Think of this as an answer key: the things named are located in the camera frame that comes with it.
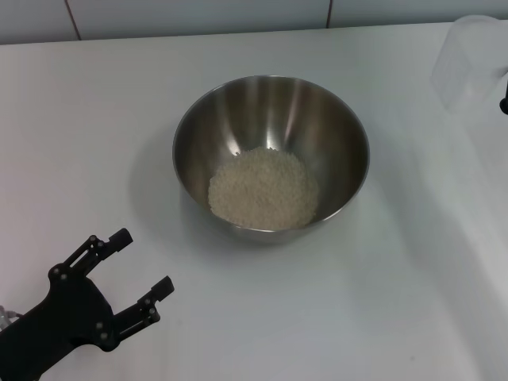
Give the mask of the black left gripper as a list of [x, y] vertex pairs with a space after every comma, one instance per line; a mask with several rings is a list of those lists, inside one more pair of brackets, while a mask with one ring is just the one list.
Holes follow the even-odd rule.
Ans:
[[87, 277], [100, 262], [132, 242], [125, 228], [106, 241], [91, 235], [49, 270], [50, 288], [44, 300], [1, 331], [2, 380], [34, 380], [83, 345], [111, 352], [121, 340], [160, 320], [156, 303], [175, 290], [168, 276], [118, 314]]

